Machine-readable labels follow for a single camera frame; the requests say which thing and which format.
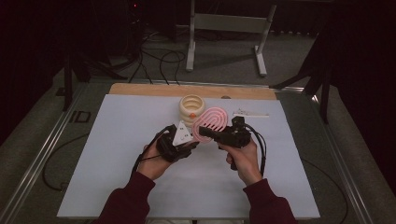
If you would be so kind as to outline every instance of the cream spiral object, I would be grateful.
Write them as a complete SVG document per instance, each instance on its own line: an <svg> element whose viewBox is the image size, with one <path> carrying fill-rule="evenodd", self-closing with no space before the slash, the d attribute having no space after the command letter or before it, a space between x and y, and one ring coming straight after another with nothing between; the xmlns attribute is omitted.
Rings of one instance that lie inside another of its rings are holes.
<svg viewBox="0 0 396 224"><path fill-rule="evenodd" d="M186 95L179 102L179 117L189 128L204 111L205 101L197 95Z"/></svg>

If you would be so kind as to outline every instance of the wooden edge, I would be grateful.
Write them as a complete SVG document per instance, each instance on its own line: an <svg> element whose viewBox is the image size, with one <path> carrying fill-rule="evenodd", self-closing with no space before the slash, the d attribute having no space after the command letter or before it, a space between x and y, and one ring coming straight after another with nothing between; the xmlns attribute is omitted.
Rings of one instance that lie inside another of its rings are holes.
<svg viewBox="0 0 396 224"><path fill-rule="evenodd" d="M261 87L226 87L226 86L193 86L193 85L151 85L115 83L109 94L150 95L150 96L185 96L189 94L207 98L229 97L232 99L276 100L275 93Z"/></svg>

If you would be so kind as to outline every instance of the handheld controller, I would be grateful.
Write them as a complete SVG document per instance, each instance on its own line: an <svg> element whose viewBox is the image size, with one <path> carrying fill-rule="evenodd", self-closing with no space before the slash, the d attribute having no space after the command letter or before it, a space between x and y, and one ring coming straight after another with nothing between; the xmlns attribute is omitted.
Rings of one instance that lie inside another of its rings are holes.
<svg viewBox="0 0 396 224"><path fill-rule="evenodd" d="M210 128L200 127L199 134L213 138L215 142L229 147L245 147L250 142L250 132L246 129L245 119L235 117L232 119L233 126L226 126L221 132L213 131ZM231 164L231 169L236 170L235 162Z"/></svg>
<svg viewBox="0 0 396 224"><path fill-rule="evenodd" d="M157 141L157 149L160 155L169 162L175 162L190 156L191 151L196 148L199 142L188 142L174 146L174 139L177 127L173 124L167 127L168 133L164 133Z"/></svg>

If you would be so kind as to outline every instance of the white table surface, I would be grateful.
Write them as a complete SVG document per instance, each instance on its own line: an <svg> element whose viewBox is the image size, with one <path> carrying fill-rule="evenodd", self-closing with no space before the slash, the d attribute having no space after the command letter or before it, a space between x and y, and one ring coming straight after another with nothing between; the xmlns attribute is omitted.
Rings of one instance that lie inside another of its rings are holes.
<svg viewBox="0 0 396 224"><path fill-rule="evenodd" d="M108 195L129 180L137 156L165 126L178 125L181 97L107 95L81 153L58 217L98 217ZM319 217L304 167L283 108L276 100L205 99L206 108L220 106L229 115L241 108L268 113L246 118L267 144L264 177L278 196L285 197L296 218ZM173 164L156 180L148 197L151 218L248 218L243 182L225 161L226 152L213 141Z"/></svg>

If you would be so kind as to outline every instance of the sleeve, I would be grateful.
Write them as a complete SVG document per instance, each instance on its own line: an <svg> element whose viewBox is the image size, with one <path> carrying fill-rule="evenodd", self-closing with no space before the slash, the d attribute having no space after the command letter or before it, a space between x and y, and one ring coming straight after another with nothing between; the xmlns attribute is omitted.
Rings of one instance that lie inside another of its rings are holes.
<svg viewBox="0 0 396 224"><path fill-rule="evenodd" d="M115 189L94 224L144 224L149 213L148 196L155 183L138 172L123 189Z"/></svg>
<svg viewBox="0 0 396 224"><path fill-rule="evenodd" d="M268 180L263 179L244 188L250 202L251 224L290 224L297 223L291 212L289 202L277 197L271 190Z"/></svg>

